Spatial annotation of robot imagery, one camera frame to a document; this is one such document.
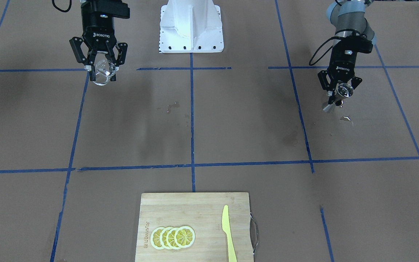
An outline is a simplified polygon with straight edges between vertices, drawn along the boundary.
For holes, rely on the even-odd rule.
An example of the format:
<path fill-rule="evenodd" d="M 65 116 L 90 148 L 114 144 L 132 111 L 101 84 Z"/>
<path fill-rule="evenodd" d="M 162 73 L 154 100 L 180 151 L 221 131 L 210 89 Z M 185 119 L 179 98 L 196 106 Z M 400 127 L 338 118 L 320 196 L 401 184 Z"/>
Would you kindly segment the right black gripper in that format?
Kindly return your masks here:
<path fill-rule="evenodd" d="M 89 80 L 96 80 L 94 60 L 83 54 L 81 45 L 85 43 L 88 55 L 103 53 L 110 55 L 110 61 L 115 65 L 115 72 L 111 81 L 116 81 L 121 65 L 125 64 L 128 43 L 117 43 L 115 38 L 113 15 L 82 15 L 83 39 L 73 37 L 69 40 L 77 63 L 83 64 L 89 72 Z"/>

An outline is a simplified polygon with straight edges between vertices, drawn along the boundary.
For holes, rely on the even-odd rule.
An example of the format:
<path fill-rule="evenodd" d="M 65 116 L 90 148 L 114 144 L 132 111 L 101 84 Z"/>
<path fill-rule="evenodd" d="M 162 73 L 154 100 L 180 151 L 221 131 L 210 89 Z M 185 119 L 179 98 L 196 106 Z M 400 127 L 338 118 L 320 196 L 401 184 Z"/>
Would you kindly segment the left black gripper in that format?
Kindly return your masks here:
<path fill-rule="evenodd" d="M 319 82 L 330 98 L 335 97 L 335 87 L 341 83 L 351 81 L 348 88 L 348 96 L 354 94 L 354 90 L 362 83 L 363 79 L 355 76 L 355 64 L 357 53 L 352 55 L 340 54 L 331 49 L 331 58 L 328 70 L 321 70 L 318 73 Z"/>

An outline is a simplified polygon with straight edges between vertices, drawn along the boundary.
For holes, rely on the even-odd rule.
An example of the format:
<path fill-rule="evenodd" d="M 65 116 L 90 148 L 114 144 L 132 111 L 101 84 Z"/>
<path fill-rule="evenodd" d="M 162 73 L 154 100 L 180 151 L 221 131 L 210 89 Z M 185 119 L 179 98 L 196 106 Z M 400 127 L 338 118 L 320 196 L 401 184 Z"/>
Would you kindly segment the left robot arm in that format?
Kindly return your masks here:
<path fill-rule="evenodd" d="M 336 31 L 329 39 L 333 41 L 329 65 L 318 73 L 321 87 L 329 97 L 328 104 L 340 106 L 362 82 L 355 75 L 356 57 L 358 53 L 371 53 L 377 41 L 374 30 L 365 18 L 366 7 L 372 2 L 337 0 L 328 7 L 327 17 Z"/>

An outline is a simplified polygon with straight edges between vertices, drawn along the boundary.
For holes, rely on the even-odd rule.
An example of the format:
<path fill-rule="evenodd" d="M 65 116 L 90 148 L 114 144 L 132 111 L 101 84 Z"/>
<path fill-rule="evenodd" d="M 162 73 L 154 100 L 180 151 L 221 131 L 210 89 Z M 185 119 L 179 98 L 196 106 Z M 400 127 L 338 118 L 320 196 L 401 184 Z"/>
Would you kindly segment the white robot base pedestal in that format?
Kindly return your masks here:
<path fill-rule="evenodd" d="M 223 52 L 221 8 L 212 0 L 169 0 L 160 15 L 160 53 Z"/>

